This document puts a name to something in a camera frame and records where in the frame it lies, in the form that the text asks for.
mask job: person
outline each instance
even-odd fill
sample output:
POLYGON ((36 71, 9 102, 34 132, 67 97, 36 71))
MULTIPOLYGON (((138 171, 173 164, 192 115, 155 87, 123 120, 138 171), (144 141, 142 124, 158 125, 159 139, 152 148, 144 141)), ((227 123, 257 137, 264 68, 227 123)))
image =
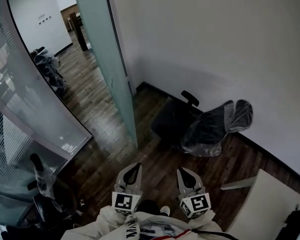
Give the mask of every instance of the person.
POLYGON ((95 222, 67 230, 61 240, 224 240, 227 237, 211 233, 222 230, 212 219, 210 209, 189 223, 169 217, 170 208, 159 209, 156 202, 145 200, 134 214, 125 216, 111 206, 100 210, 95 222))

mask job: wooden floor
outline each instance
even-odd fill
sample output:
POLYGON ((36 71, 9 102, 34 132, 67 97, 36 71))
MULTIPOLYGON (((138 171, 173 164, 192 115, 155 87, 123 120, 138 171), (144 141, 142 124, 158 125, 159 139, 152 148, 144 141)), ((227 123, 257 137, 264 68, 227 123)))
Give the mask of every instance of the wooden floor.
POLYGON ((210 194, 215 221, 226 230, 243 204, 249 188, 222 191, 224 183, 243 180, 257 174, 259 168, 300 193, 300 178, 281 167, 266 154, 229 134, 217 157, 194 157, 172 149, 149 129, 151 119, 166 97, 147 87, 134 97, 138 137, 136 149, 128 136, 109 91, 89 52, 82 52, 71 33, 74 45, 59 56, 60 72, 67 80, 65 103, 91 131, 93 139, 64 168, 60 177, 85 200, 84 215, 77 221, 85 225, 95 221, 100 208, 111 205, 112 191, 119 171, 134 162, 143 166, 144 199, 168 205, 171 216, 185 220, 179 208, 178 167, 188 168, 201 176, 210 194))

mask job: white desk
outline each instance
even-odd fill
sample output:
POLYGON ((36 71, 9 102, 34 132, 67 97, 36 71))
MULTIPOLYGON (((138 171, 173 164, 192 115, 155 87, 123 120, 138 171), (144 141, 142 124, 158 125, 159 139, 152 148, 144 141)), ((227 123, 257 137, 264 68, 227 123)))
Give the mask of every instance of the white desk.
POLYGON ((300 194, 262 169, 256 177, 222 185, 221 189, 248 186, 252 186, 250 192, 227 232, 239 240, 274 240, 296 205, 300 210, 300 194))

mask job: black baseboard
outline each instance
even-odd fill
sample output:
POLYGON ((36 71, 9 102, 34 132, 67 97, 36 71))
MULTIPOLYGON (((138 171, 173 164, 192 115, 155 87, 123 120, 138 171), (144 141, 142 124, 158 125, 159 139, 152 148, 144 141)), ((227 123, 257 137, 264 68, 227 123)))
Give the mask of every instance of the black baseboard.
MULTIPOLYGON (((170 95, 169 93, 147 83, 147 82, 142 82, 137 88, 136 88, 136 92, 140 92, 143 88, 150 88, 160 94, 162 94, 162 96, 164 97, 169 97, 171 99, 174 100, 179 100, 182 102, 182 100, 180 100, 179 98, 170 95)), ((253 142, 251 139, 247 138, 246 136, 242 135, 239 132, 236 133, 230 133, 233 136, 237 137, 239 140, 241 140, 242 142, 244 142, 245 144, 247 144, 248 146, 252 147, 253 149, 256 149, 258 152, 262 153, 263 155, 267 156, 270 160, 272 160, 273 162, 275 162, 276 164, 278 164, 280 167, 282 167, 283 169, 287 170, 289 173, 291 173, 292 175, 295 175, 296 177, 298 177, 300 179, 300 175, 294 171, 293 169, 291 169, 288 165, 286 165, 284 162, 282 162, 279 158, 277 158, 276 156, 274 156, 273 154, 271 154, 269 151, 265 150, 263 147, 259 146, 257 143, 253 142)))
POLYGON ((54 55, 54 57, 57 57, 60 53, 62 53, 62 52, 64 52, 66 49, 68 49, 70 46, 72 46, 74 43, 72 42, 72 43, 70 43, 70 44, 68 44, 66 47, 64 47, 63 49, 61 49, 60 51, 58 51, 55 55, 54 55))

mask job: white sleeve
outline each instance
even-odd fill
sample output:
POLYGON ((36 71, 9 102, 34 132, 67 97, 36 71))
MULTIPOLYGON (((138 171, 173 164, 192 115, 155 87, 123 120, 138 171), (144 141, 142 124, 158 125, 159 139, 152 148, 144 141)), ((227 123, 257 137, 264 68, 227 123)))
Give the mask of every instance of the white sleeve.
MULTIPOLYGON (((205 214, 201 215, 198 218, 191 219, 188 225, 192 229, 197 229, 200 231, 210 231, 210 232, 222 232, 220 226, 212 221, 216 214, 213 210, 208 210, 205 214)), ((214 235, 214 234, 202 234, 202 239, 207 240, 224 240, 223 236, 214 235)))
POLYGON ((100 210, 95 222, 67 230, 61 240, 98 240, 125 223, 126 217, 111 206, 100 210))

